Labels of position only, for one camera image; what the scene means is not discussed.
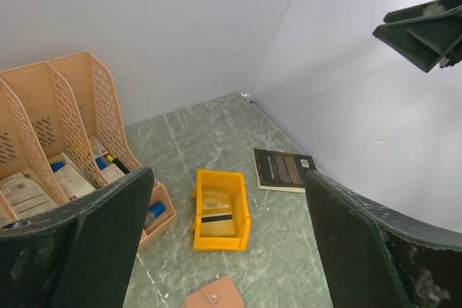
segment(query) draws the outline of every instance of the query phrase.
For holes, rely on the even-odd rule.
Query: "book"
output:
[[[258,189],[305,192],[308,170],[316,170],[309,155],[281,151],[253,150]]]

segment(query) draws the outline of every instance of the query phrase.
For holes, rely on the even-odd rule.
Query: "green marble floor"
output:
[[[135,156],[167,187],[178,218],[137,255],[125,308],[177,308],[225,274],[246,307],[331,307],[305,194],[256,187],[252,148],[298,150],[253,104],[232,94],[126,130]],[[244,173],[252,217],[245,252],[193,251],[198,168]]]

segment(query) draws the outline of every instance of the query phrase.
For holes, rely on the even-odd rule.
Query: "paper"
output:
[[[95,190],[71,165],[67,164],[54,173],[64,194],[74,200]]]
[[[104,170],[101,171],[103,177],[108,181],[108,183],[115,182],[119,178],[125,176],[122,171],[119,170],[114,164],[110,164]]]
[[[14,175],[8,176],[8,177],[4,178],[3,180],[0,180],[0,187],[3,186],[3,184],[9,182],[10,180],[16,180],[18,178],[19,179],[24,179],[24,180],[27,179],[26,177],[24,177],[22,172],[17,172]]]
[[[97,139],[97,137],[92,136],[89,138],[89,140],[95,159],[109,154],[109,151],[103,146],[103,144],[100,142],[100,140]]]
[[[33,180],[22,173],[16,178],[8,179],[1,186],[1,191],[20,218],[27,218],[56,207],[56,203]]]
[[[223,237],[235,234],[228,189],[203,190],[201,211],[201,236]]]

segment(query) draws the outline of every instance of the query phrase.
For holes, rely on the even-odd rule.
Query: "blue bottle cap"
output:
[[[156,202],[149,208],[156,218],[159,218],[160,214],[164,213],[166,210],[165,205],[162,202]]]
[[[53,171],[54,173],[62,169],[64,166],[66,166],[66,164],[64,164],[63,162],[52,162],[50,166],[51,166],[51,171]]]
[[[107,167],[107,165],[106,165],[106,163],[104,162],[103,159],[97,158],[95,161],[96,161],[96,165],[98,166],[98,169],[100,169],[100,171]]]

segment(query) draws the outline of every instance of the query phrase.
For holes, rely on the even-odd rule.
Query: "black stripe on card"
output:
[[[221,220],[230,220],[232,219],[231,214],[224,214],[222,216],[203,216],[201,221],[203,223],[209,223],[210,221],[221,221]]]

